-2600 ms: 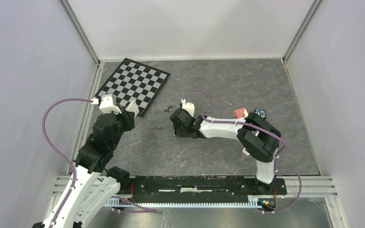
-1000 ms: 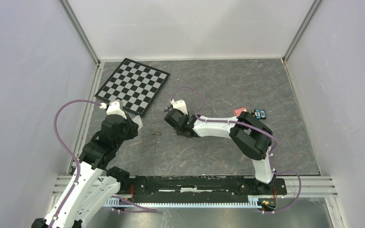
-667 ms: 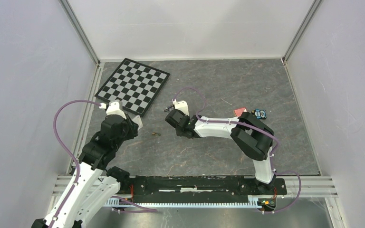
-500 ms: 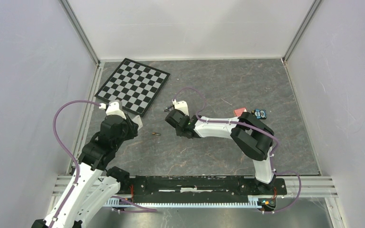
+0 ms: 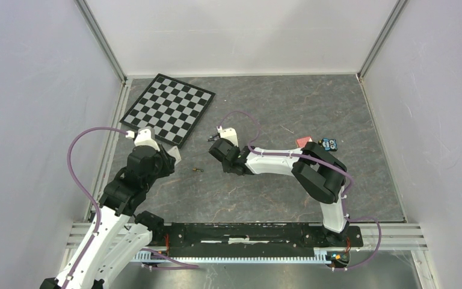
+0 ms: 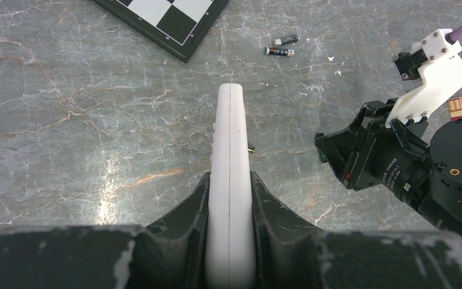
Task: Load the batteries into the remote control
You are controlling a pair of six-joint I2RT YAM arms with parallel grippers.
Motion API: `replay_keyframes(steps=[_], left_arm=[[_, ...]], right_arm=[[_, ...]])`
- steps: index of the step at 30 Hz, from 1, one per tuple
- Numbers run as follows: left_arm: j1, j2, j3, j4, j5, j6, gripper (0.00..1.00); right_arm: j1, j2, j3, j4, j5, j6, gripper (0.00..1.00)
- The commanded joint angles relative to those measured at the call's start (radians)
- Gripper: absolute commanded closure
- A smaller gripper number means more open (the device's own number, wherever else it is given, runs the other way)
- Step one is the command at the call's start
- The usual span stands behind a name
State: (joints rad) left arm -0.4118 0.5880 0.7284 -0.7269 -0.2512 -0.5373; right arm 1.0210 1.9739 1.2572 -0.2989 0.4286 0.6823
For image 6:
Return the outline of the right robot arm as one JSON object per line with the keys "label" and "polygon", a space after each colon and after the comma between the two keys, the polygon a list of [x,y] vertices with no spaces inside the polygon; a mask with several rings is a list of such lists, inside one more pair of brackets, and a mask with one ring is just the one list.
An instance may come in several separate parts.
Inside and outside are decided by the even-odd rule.
{"label": "right robot arm", "polygon": [[462,236],[462,117],[441,126],[426,143],[426,117],[386,127],[394,104],[394,99],[367,102],[345,129],[318,133],[321,161],[345,188],[383,185],[434,227]]}

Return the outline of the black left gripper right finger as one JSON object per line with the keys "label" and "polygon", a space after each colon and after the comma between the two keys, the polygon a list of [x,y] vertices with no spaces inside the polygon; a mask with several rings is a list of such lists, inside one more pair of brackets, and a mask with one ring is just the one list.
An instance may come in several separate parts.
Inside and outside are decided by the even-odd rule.
{"label": "black left gripper right finger", "polygon": [[250,181],[257,288],[462,288],[459,235],[324,231]]}

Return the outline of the white remote with dark buttons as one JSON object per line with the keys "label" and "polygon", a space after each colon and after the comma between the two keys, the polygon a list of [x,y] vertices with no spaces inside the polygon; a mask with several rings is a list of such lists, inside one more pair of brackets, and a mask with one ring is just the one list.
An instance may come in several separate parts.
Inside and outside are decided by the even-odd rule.
{"label": "white remote with dark buttons", "polygon": [[253,288],[256,251],[242,86],[220,85],[211,155],[205,247],[208,288]]}

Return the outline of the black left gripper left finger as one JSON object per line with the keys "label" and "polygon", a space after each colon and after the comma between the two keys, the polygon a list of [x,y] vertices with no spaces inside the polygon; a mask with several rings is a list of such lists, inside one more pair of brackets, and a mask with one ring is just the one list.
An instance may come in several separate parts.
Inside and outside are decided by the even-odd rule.
{"label": "black left gripper left finger", "polygon": [[147,226],[0,230],[0,288],[203,288],[210,175]]}

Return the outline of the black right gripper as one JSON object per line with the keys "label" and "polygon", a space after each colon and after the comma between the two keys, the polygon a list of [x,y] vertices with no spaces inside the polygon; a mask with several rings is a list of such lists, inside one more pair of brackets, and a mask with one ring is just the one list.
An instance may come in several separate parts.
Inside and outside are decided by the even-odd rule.
{"label": "black right gripper", "polygon": [[335,176],[344,176],[344,186],[350,190],[363,190],[383,184],[394,191],[395,184],[404,185],[423,160],[427,144],[422,135],[428,127],[428,118],[406,124],[394,121],[387,128],[394,100],[386,103],[365,103],[349,127],[331,134],[315,136],[315,146],[322,162],[330,166]]}

